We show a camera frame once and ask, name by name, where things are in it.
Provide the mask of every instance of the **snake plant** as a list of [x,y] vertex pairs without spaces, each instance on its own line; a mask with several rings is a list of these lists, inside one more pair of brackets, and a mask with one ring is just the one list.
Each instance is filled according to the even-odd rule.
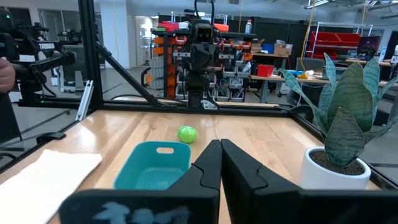
[[305,96],[290,72],[281,72],[290,89],[311,106],[329,161],[338,167],[346,167],[363,153],[370,140],[386,134],[398,121],[395,119],[383,127],[373,127],[377,103],[398,77],[378,91],[380,67],[377,59],[373,58],[364,68],[358,62],[353,63],[337,82],[333,61],[327,54],[325,59],[330,83],[323,87],[318,106]]

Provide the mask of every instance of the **white flower pot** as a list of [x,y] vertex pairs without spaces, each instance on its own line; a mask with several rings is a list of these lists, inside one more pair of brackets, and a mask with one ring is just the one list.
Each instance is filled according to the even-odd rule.
[[318,165],[310,158],[314,151],[325,151],[324,147],[311,147],[305,151],[301,166],[300,186],[303,189],[365,189],[371,170],[361,159],[357,162],[363,167],[361,175],[344,175]]

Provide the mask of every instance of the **teal container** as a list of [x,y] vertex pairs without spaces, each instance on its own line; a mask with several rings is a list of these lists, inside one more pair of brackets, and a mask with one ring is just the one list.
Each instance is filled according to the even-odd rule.
[[[166,148],[172,153],[163,153]],[[140,143],[123,165],[114,182],[114,188],[116,190],[165,190],[189,169],[190,159],[191,148],[182,142]]]

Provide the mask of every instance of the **white towel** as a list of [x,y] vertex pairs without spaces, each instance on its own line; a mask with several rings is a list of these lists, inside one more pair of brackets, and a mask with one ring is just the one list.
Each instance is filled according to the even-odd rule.
[[0,185],[0,223],[47,223],[101,160],[99,154],[45,150],[35,163]]

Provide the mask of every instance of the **green ball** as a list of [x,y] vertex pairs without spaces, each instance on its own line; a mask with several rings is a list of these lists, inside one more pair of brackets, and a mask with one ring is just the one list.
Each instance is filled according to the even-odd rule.
[[181,142],[190,144],[197,139],[198,132],[191,126],[182,126],[178,129],[177,136]]

